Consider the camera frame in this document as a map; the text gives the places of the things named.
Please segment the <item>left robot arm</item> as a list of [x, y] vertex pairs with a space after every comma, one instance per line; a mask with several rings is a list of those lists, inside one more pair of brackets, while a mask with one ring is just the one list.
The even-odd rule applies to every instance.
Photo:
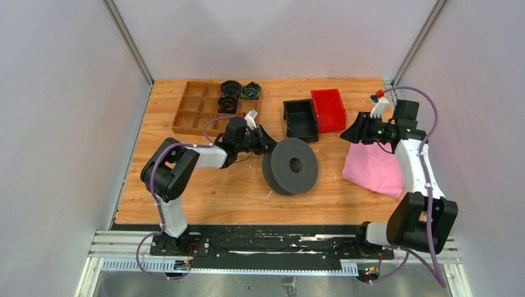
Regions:
[[277, 145], [250, 114], [227, 116], [226, 120], [225, 130], [207, 145], [166, 138], [141, 171], [140, 179], [154, 198], [160, 215], [160, 231], [156, 235], [176, 256], [189, 249], [182, 195], [193, 171], [196, 168], [225, 169], [237, 161], [241, 152], [264, 155]]

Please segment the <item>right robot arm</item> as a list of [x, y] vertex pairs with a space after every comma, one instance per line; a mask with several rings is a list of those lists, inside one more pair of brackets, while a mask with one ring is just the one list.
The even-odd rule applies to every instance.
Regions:
[[458, 215], [457, 203], [446, 199], [434, 177], [427, 133], [417, 129], [418, 110], [418, 102], [399, 100], [387, 122], [371, 111], [361, 111], [340, 135], [353, 144], [390, 144], [406, 190], [387, 223], [362, 223], [354, 240], [360, 257], [369, 258], [385, 245], [439, 254]]

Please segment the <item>grey filament spool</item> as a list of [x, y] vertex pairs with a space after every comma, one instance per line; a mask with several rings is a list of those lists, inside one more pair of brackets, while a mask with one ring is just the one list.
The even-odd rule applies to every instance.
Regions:
[[319, 165], [313, 149], [303, 140], [287, 138], [264, 154], [262, 173], [267, 185], [283, 196], [304, 194], [314, 188]]

